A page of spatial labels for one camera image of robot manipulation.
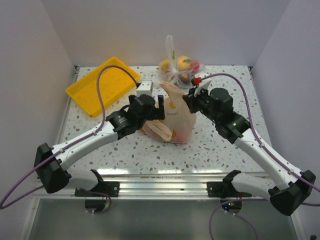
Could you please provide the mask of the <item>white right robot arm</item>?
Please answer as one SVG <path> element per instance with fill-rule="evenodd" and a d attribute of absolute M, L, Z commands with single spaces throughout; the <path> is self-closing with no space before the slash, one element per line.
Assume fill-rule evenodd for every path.
<path fill-rule="evenodd" d="M 212 121 L 222 138 L 244 151 L 269 176 L 263 179 L 233 170 L 213 188 L 220 198 L 249 194 L 269 201 L 281 214 L 290 216 L 310 196 L 316 176 L 289 163 L 253 133 L 249 121 L 234 111 L 233 98 L 226 89 L 191 88 L 182 98 L 192 114 L 200 112 Z"/>

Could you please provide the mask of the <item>orange banana print plastic bag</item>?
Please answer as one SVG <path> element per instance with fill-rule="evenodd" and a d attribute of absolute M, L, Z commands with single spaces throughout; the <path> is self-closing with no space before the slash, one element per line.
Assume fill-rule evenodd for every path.
<path fill-rule="evenodd" d="M 169 82 L 160 82 L 159 86 L 168 97 L 164 100 L 165 119 L 146 121 L 140 130 L 149 137 L 174 144 L 187 144 L 192 135 L 197 116 L 183 100 L 183 90 Z"/>

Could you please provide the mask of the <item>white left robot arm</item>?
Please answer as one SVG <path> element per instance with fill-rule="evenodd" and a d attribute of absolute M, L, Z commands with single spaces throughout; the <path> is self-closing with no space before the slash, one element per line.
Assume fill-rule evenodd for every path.
<path fill-rule="evenodd" d="M 95 197 L 105 194 L 106 184 L 96 170 L 89 173 L 67 170 L 96 149 L 134 134 L 146 121 L 164 118 L 163 95 L 159 95 L 158 100 L 146 94 L 130 95 L 129 104 L 111 113 L 99 126 L 52 147 L 47 143 L 40 145 L 34 161 L 35 171 L 48 194 L 65 187 L 80 189 L 85 195 Z"/>

